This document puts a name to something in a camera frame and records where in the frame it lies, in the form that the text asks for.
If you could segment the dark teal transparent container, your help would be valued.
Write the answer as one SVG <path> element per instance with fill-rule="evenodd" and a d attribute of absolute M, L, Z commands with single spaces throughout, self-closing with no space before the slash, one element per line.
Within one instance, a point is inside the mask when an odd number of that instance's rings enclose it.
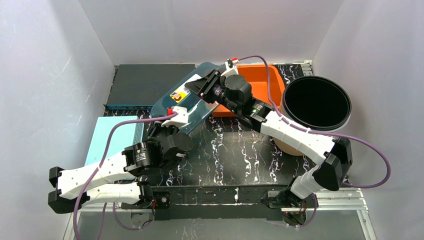
<path fill-rule="evenodd" d="M 218 107 L 217 103 L 207 103 L 185 87 L 186 83 L 201 79 L 220 66 L 211 62 L 203 62 L 185 78 L 171 88 L 151 108 L 150 117 L 156 118 L 167 115 L 168 109 L 179 106 L 187 109 L 188 123 L 180 128 L 185 134 L 190 134 Z"/>

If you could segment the light blue perforated basket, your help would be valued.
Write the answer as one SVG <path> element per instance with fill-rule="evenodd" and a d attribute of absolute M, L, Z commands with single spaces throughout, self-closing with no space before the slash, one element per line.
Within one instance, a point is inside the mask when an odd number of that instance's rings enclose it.
<path fill-rule="evenodd" d="M 112 128 L 124 121 L 138 120 L 138 116 L 103 116 L 98 117 L 91 138 L 85 165 L 101 161 Z M 121 153 L 124 148 L 140 143 L 144 134 L 143 123 L 131 123 L 118 127 L 111 138 L 106 157 Z"/>

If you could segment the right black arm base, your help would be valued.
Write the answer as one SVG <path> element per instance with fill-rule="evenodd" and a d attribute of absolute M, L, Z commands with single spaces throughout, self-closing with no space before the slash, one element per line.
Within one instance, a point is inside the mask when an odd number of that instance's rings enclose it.
<path fill-rule="evenodd" d="M 282 211 L 283 221 L 288 227 L 299 229 L 306 227 L 315 218 L 318 210 L 318 198 L 312 193 L 305 198 L 298 197 L 291 191 L 291 186 L 282 190 L 264 192 L 260 202 L 270 209 L 290 208 Z"/>

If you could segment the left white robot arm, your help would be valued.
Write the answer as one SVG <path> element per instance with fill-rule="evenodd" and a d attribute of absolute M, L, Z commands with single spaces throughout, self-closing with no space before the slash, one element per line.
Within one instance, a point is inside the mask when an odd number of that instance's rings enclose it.
<path fill-rule="evenodd" d="M 136 208 L 151 208 L 155 202 L 152 187 L 146 181 L 120 183 L 176 168 L 193 148 L 183 128 L 187 120 L 156 121 L 148 138 L 126 147 L 104 161 L 65 170 L 52 167 L 49 182 L 55 188 L 47 204 L 57 214 L 67 214 L 97 203 L 123 203 Z"/>

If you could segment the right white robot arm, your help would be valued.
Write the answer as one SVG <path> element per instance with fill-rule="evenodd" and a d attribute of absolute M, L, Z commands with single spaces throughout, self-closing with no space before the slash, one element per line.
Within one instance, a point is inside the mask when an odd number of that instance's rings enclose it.
<path fill-rule="evenodd" d="M 320 190 L 338 191 L 352 165 L 351 142 L 313 133 L 279 115 L 274 107 L 255 98 L 252 86 L 240 74 L 224 76 L 213 69 L 184 85 L 207 103 L 218 103 L 236 115 L 245 127 L 268 135 L 302 152 L 315 166 L 295 177 L 278 196 L 297 202 Z"/>

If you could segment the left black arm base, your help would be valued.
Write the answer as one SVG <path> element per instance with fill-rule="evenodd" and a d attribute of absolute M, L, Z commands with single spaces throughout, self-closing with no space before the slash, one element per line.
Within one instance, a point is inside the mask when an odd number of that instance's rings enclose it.
<path fill-rule="evenodd" d="M 129 187 L 129 197 L 119 201 L 119 208 L 130 211 L 133 229 L 149 226 L 155 220 L 156 210 L 169 207 L 170 193 L 167 191 L 153 191 L 144 181 L 126 184 L 125 187 Z"/>

